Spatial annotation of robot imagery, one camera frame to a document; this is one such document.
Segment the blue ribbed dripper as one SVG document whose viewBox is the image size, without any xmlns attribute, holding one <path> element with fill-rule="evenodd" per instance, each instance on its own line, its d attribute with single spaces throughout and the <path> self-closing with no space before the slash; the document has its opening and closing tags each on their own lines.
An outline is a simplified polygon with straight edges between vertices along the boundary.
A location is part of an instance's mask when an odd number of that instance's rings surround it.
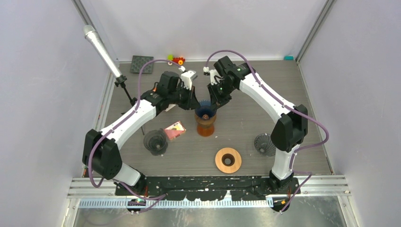
<svg viewBox="0 0 401 227">
<path fill-rule="evenodd" d="M 206 118 L 203 117 L 204 115 L 207 115 L 208 119 L 211 119 L 216 115 L 217 111 L 211 107 L 210 100 L 201 100 L 199 101 L 199 104 L 200 107 L 195 109 L 195 116 L 206 120 Z"/>
</svg>

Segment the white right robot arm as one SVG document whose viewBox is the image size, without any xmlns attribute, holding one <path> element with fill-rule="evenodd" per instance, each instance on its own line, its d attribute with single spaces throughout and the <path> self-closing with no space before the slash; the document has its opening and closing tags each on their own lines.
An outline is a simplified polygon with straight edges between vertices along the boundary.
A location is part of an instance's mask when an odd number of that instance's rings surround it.
<svg viewBox="0 0 401 227">
<path fill-rule="evenodd" d="M 231 100 L 231 93 L 239 90 L 251 97 L 273 120 L 275 126 L 270 138 L 276 147 L 275 161 L 270 172 L 270 189 L 282 194 L 289 187 L 293 175 L 292 157 L 308 133 L 308 110 L 304 105 L 295 106 L 268 86 L 245 62 L 234 64 L 228 56 L 214 63 L 214 68 L 203 67 L 210 77 L 208 91 L 211 106 L 219 109 Z"/>
</svg>

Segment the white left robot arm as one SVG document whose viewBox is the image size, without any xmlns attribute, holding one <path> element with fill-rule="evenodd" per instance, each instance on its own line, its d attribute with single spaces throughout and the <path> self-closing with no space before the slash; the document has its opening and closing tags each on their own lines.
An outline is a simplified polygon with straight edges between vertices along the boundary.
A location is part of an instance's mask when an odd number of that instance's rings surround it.
<svg viewBox="0 0 401 227">
<path fill-rule="evenodd" d="M 141 195 L 145 183 L 142 173 L 123 163 L 120 149 L 145 123 L 154 119 L 170 105 L 184 110 L 200 106 L 193 80 L 197 74 L 187 70 L 181 75 L 171 71 L 162 73 L 159 82 L 144 92 L 136 104 L 118 120 L 100 131 L 90 130 L 85 137 L 82 162 L 89 171 L 95 171 L 107 180 L 117 180 L 127 185 L 134 196 Z"/>
</svg>

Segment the dark smoky glass dripper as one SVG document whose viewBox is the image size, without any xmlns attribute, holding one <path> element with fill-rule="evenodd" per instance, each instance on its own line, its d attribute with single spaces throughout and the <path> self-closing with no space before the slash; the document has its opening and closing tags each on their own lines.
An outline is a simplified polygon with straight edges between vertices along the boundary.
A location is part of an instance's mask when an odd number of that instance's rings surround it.
<svg viewBox="0 0 401 227">
<path fill-rule="evenodd" d="M 168 142 L 163 129 L 149 131 L 143 140 L 145 148 L 154 156 L 165 154 Z"/>
</svg>

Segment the grey ribbed dripper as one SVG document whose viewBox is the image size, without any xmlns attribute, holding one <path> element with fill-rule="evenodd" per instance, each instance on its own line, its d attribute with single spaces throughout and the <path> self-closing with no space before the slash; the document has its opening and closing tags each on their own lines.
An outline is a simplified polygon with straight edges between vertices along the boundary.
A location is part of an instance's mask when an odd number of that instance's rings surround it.
<svg viewBox="0 0 401 227">
<path fill-rule="evenodd" d="M 261 133 L 254 139 L 254 147 L 257 152 L 266 157 L 272 157 L 276 154 L 276 147 L 271 140 L 271 135 Z"/>
</svg>

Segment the red toy brick car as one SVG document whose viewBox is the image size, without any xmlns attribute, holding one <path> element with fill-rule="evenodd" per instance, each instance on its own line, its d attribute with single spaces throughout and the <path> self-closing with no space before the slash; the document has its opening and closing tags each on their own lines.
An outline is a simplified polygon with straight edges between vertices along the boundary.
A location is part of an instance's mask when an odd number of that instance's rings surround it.
<svg viewBox="0 0 401 227">
<path fill-rule="evenodd" d="M 169 66 L 172 66 L 173 62 L 177 63 L 178 65 L 183 65 L 185 63 L 184 57 L 174 57 L 172 54 L 167 56 L 167 60 L 170 61 L 167 63 Z"/>
</svg>

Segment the dark grey studded plate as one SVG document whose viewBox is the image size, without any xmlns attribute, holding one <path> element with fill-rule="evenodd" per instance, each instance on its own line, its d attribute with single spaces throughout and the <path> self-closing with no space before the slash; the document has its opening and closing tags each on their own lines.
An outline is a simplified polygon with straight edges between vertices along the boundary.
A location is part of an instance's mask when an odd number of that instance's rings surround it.
<svg viewBox="0 0 401 227">
<path fill-rule="evenodd" d="M 132 61 L 131 61 L 130 73 L 139 74 L 143 65 L 153 59 L 154 59 L 154 57 L 152 57 L 152 56 L 133 55 Z M 142 73 L 143 74 L 152 74 L 153 73 L 153 63 L 148 64 L 144 68 Z"/>
</svg>

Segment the amber glass carafe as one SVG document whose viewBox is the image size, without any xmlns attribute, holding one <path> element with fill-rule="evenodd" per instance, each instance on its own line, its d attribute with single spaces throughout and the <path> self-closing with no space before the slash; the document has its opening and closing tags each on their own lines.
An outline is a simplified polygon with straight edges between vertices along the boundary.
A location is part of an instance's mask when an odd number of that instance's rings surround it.
<svg viewBox="0 0 401 227">
<path fill-rule="evenodd" d="M 198 124 L 197 125 L 197 133 L 200 136 L 203 137 L 208 137 L 211 136 L 215 131 L 215 127 L 213 124 L 210 125 L 203 125 L 203 124 Z"/>
</svg>

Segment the teal block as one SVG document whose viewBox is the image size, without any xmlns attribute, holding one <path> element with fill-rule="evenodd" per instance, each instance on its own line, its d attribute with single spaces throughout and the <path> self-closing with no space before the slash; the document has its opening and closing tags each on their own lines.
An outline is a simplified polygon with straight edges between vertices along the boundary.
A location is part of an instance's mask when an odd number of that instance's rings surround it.
<svg viewBox="0 0 401 227">
<path fill-rule="evenodd" d="M 293 56 L 290 56 L 290 55 L 287 55 L 287 56 L 285 56 L 285 57 L 283 58 L 283 60 L 285 60 L 285 61 L 293 61 L 293 60 L 294 60 L 294 57 L 293 57 Z"/>
</svg>

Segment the silver microphone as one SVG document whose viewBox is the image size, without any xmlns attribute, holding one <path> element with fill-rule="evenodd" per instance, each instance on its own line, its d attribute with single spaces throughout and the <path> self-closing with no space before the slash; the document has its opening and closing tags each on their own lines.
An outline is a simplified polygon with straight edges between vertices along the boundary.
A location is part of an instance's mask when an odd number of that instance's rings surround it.
<svg viewBox="0 0 401 227">
<path fill-rule="evenodd" d="M 95 48 L 101 59 L 107 65 L 111 73 L 116 79 L 122 76 L 114 60 L 109 55 L 105 45 L 103 44 L 98 32 L 91 26 L 85 25 L 83 27 L 84 38 Z"/>
</svg>

